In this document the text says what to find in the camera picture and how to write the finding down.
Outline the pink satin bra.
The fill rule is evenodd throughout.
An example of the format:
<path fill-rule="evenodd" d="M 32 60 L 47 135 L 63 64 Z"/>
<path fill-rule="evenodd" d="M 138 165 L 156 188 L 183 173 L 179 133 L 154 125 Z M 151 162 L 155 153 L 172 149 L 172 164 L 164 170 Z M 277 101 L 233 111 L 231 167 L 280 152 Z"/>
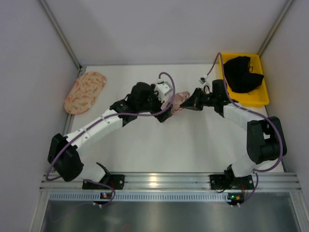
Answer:
<path fill-rule="evenodd" d="M 172 102 L 173 106 L 170 111 L 172 115 L 176 115 L 183 110 L 183 108 L 181 108 L 180 105 L 183 104 L 187 99 L 189 99 L 189 97 L 190 93 L 188 91 L 179 92 L 175 94 L 175 98 Z"/>

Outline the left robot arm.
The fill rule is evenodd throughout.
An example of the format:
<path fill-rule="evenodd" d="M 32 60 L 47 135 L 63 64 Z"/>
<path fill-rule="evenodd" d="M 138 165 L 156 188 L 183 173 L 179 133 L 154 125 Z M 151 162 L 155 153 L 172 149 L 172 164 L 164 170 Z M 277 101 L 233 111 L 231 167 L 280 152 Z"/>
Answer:
<path fill-rule="evenodd" d="M 100 163 L 87 167 L 82 162 L 82 148 L 93 145 L 109 133 L 121 129 L 140 116 L 153 116 L 160 123 L 171 117 L 175 84 L 161 81 L 156 84 L 138 82 L 124 99 L 113 103 L 97 119 L 66 135 L 53 136 L 48 162 L 66 182 L 76 178 L 101 181 L 108 175 Z"/>

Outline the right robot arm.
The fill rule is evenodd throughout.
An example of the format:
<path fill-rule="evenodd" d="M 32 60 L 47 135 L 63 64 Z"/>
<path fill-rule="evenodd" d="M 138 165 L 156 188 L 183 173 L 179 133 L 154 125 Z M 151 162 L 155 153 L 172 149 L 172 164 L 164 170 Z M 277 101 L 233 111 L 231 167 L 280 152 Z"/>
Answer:
<path fill-rule="evenodd" d="M 196 88 L 180 107 L 194 111 L 213 107 L 221 117 L 233 121 L 246 131 L 246 153 L 224 171 L 225 181 L 229 186 L 236 185 L 241 178 L 249 176 L 253 171 L 259 172 L 262 163 L 279 161 L 287 153 L 280 119 L 275 116 L 266 117 L 232 100 L 227 94 L 223 79 L 214 80 L 209 93 Z"/>

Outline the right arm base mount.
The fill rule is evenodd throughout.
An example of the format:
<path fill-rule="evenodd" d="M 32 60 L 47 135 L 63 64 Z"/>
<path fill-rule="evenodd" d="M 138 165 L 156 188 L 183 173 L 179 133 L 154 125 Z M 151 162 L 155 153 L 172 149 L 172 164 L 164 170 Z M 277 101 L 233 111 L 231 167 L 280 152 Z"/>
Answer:
<path fill-rule="evenodd" d="M 252 177 L 228 177 L 225 174 L 210 175 L 211 190 L 223 192 L 225 190 L 253 190 Z"/>

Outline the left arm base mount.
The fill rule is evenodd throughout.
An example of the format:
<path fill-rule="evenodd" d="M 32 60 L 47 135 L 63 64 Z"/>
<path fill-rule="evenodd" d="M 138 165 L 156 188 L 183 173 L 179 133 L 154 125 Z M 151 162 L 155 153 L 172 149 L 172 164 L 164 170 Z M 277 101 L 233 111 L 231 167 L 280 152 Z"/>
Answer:
<path fill-rule="evenodd" d="M 110 174 L 109 176 L 103 177 L 99 183 L 105 184 L 114 190 L 122 190 L 125 183 L 125 175 L 123 174 Z M 95 189 L 108 189 L 101 185 L 90 183 L 89 181 L 84 181 L 82 189 L 95 190 Z"/>

